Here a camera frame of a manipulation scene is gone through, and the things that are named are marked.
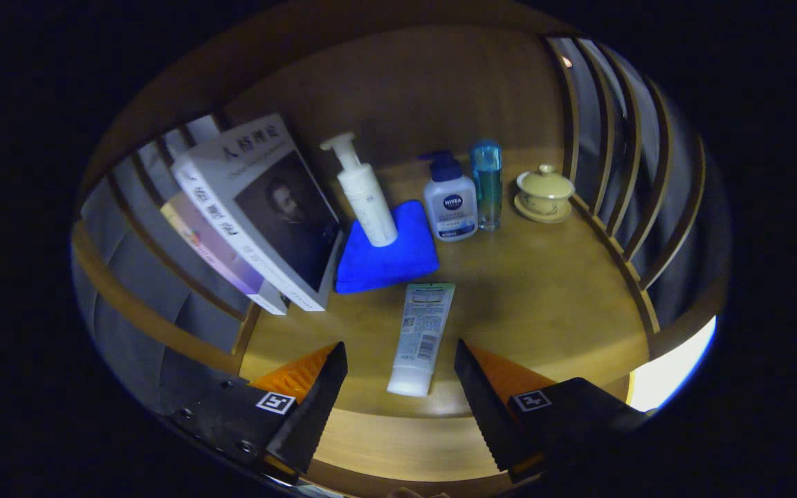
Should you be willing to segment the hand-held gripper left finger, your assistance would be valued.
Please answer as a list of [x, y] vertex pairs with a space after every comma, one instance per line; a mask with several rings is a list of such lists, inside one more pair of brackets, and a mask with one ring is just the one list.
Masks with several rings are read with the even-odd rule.
[[167, 415], [167, 424], [244, 472], [295, 485], [308, 472], [348, 372], [344, 342], [257, 382], [225, 381]]

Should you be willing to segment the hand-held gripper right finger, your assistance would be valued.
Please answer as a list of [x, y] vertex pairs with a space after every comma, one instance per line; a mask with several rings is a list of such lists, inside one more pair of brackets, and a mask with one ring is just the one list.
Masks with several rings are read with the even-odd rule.
[[565, 472], [649, 419], [580, 376], [551, 380], [465, 340], [453, 369], [491, 457], [515, 484]]

